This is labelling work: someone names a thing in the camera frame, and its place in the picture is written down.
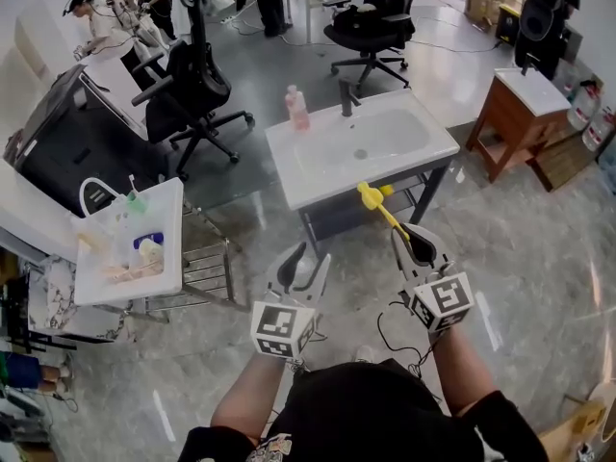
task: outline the yellow toy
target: yellow toy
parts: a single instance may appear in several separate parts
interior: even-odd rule
[[[402,229],[400,223],[390,214],[387,209],[385,209],[385,207],[383,207],[383,193],[381,193],[379,189],[373,189],[370,185],[368,185],[368,183],[363,181],[357,185],[357,191],[362,194],[362,202],[364,202],[364,205],[369,210],[373,211],[378,208],[378,210],[381,211],[381,214],[385,216],[385,219],[387,219],[393,227],[397,228],[398,231],[404,235],[404,238],[406,238],[407,241],[410,241],[408,234]]]

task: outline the person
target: person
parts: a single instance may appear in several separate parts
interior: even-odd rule
[[[257,0],[261,21],[265,27],[266,38],[284,35],[291,27],[285,22],[285,11],[282,0]]]
[[[285,368],[254,354],[222,398],[210,427],[189,432],[179,462],[450,461],[547,462],[539,439],[459,325],[432,348],[451,416],[419,378],[393,359],[295,373],[284,408],[261,435]]]
[[[134,71],[141,63],[134,49],[137,39],[122,29],[121,22],[105,0],[71,0],[68,11],[76,17],[86,16],[90,21],[92,41],[78,46],[76,53],[81,56],[120,57],[141,90],[156,83],[145,69]],[[152,64],[151,68],[161,77],[166,75],[158,63]]]
[[[0,351],[0,382],[15,389],[39,390],[43,393],[64,394],[72,371],[68,361],[59,368],[42,365],[32,356]]]
[[[140,0],[144,10],[150,10],[150,16],[169,39],[175,40],[173,24],[171,23],[171,0]]]

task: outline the person in white shirt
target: person in white shirt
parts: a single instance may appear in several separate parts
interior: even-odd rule
[[[92,41],[77,48],[76,52],[80,56],[101,55],[105,59],[119,57],[141,90],[154,85],[156,81],[145,69],[133,71],[140,64],[134,49],[137,38],[134,33],[129,34],[122,29],[121,22],[105,0],[71,0],[68,11],[76,17],[87,16],[90,20]],[[161,77],[166,75],[157,63],[152,65],[152,69]]]

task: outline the white countertop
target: white countertop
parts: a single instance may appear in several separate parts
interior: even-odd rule
[[[411,90],[395,90],[361,101],[362,106],[353,107],[349,118],[342,116],[340,105],[310,114],[311,129],[305,134],[295,132],[289,121],[266,130],[290,209],[460,150]],[[353,144],[354,135],[357,144]]]
[[[494,73],[535,116],[571,108],[560,90],[534,68],[529,68],[526,76],[519,68],[497,68]]]

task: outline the hand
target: hand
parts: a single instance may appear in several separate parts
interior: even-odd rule
[[[84,47],[81,44],[75,48],[75,51],[73,51],[73,54],[77,55],[79,57],[79,60],[81,60],[82,58],[86,56]]]

